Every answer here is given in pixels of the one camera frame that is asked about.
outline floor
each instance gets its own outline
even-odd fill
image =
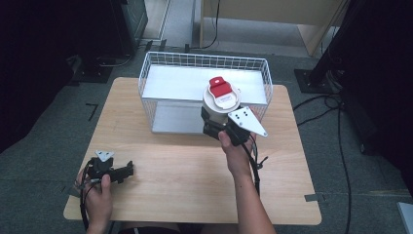
[[[144,42],[154,40],[156,45],[161,40],[167,40],[167,46],[170,47],[184,47],[185,44],[198,47],[197,2],[199,1],[146,0],[149,22]],[[204,21],[204,46],[207,46],[215,36],[215,19],[206,18]],[[313,55],[314,58],[320,58],[336,29],[328,31],[322,45]],[[296,24],[235,19],[218,20],[217,39],[207,50],[309,57]]]

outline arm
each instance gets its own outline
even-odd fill
[[[78,175],[78,181],[81,181],[83,171]],[[104,175],[102,182],[91,188],[90,184],[85,185],[84,193],[86,194],[86,211],[89,217],[88,234],[104,233],[112,215],[113,204],[110,193],[110,176]]]
[[[220,132],[218,136],[227,156],[228,169],[234,178],[239,232],[241,234],[276,233],[255,190],[244,149],[240,146],[235,147],[225,132]],[[251,148],[251,145],[250,140],[245,143],[248,148]]]

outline forearm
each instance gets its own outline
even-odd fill
[[[251,176],[234,177],[239,233],[276,233],[258,197]]]

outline wooden table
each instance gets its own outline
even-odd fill
[[[268,137],[257,139],[265,156],[261,199],[274,224],[319,224],[306,157],[284,86],[274,86],[262,121]],[[114,81],[86,152],[82,168],[96,150],[114,151],[114,168],[133,160],[135,173],[112,183],[112,220],[235,223],[234,181],[219,141],[204,135],[152,134],[137,91],[137,79]],[[81,219],[79,199],[70,196],[68,219]]]

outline white platform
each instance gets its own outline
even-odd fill
[[[151,65],[143,99],[202,102],[209,80],[222,76],[241,91],[244,104],[267,105],[260,71]]]

